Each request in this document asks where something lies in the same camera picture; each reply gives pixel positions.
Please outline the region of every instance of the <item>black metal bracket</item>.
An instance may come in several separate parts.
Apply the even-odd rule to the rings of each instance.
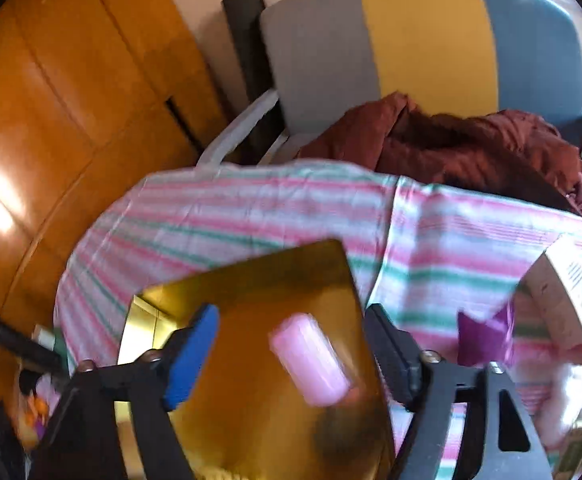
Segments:
[[[130,403],[133,431],[149,480],[194,480],[168,412],[185,400],[217,332],[213,305],[164,348],[135,362],[98,368],[83,361],[49,420],[34,455],[31,480],[128,480],[114,402]]]
[[[365,334],[394,399],[414,412],[389,480],[436,478],[457,402],[467,412],[454,480],[551,479],[531,417],[500,365],[463,367],[419,351],[379,304],[367,309]]]

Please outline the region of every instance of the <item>pink cylinder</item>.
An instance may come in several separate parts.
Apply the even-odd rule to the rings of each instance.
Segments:
[[[340,361],[316,320],[295,314],[269,335],[269,346],[311,406],[332,406],[351,388]]]

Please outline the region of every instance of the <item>gold reflective panel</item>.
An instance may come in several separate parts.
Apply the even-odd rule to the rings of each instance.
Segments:
[[[119,363],[159,348],[203,303],[218,306],[219,334],[191,397],[171,416],[200,478],[224,478],[223,472],[249,480],[386,478],[395,456],[388,408],[339,241],[146,289],[132,302]],[[298,312],[314,316],[330,339],[362,391],[356,400],[307,405],[269,349],[269,333]],[[124,406],[118,415],[129,441]],[[138,467],[137,460],[126,463]]]

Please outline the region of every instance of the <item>red blanket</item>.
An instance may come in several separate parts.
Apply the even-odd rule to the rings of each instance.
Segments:
[[[428,116],[394,93],[352,108],[300,158],[354,162],[582,215],[582,160],[542,118],[514,110],[460,119]]]

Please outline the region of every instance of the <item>wooden cabinet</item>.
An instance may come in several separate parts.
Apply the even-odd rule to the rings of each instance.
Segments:
[[[52,324],[91,223],[148,173],[195,164],[226,126],[171,0],[7,0],[0,9],[0,315]],[[14,358],[0,349],[0,396]]]

